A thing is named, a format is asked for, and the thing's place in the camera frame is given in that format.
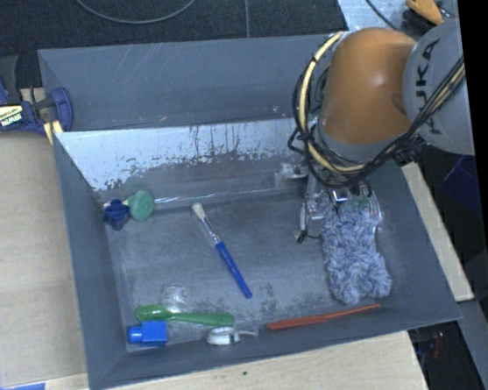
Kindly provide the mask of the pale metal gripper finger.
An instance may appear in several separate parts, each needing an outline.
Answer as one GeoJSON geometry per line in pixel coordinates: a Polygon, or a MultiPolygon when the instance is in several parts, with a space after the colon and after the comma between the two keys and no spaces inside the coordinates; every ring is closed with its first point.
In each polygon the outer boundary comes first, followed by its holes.
{"type": "Polygon", "coordinates": [[[348,204],[347,189],[345,188],[333,189],[330,193],[330,197],[334,207],[334,211],[336,212],[336,216],[339,217],[344,212],[344,209],[348,204]]]}
{"type": "Polygon", "coordinates": [[[323,211],[317,205],[310,205],[306,208],[306,220],[308,235],[311,238],[318,238],[321,235],[323,224],[323,211]]]}

